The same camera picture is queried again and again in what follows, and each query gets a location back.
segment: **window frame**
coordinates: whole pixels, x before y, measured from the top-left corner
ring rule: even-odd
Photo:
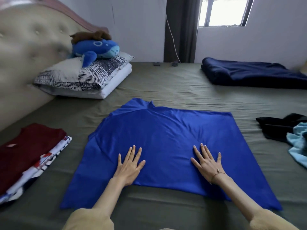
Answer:
[[[203,26],[199,26],[199,27],[244,27],[244,26],[246,26],[246,22],[248,20],[248,16],[250,14],[251,6],[252,6],[254,0],[247,0],[245,10],[244,10],[244,14],[242,16],[242,20],[241,20],[240,25],[230,25],[230,26],[228,26],[228,25],[209,26],[213,1],[214,0],[208,0],[205,23],[204,23]]]

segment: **sleeve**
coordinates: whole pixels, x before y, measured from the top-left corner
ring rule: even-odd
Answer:
[[[267,209],[256,213],[250,226],[252,230],[299,230],[293,224]]]
[[[109,216],[99,209],[81,208],[74,211],[68,218],[62,230],[114,230],[114,224]]]

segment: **bracelet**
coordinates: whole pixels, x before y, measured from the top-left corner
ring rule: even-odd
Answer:
[[[217,169],[217,172],[216,172],[215,174],[212,175],[211,181],[213,180],[214,176],[217,175],[217,174],[225,174],[225,173],[220,172],[220,170]]]

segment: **headboard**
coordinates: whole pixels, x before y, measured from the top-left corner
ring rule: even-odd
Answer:
[[[54,98],[33,78],[67,58],[69,35],[97,29],[57,0],[0,0],[0,130]]]

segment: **curtain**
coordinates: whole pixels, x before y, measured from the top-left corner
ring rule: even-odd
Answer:
[[[174,42],[165,24],[164,62],[194,63],[198,20],[202,0],[167,0],[166,14]]]

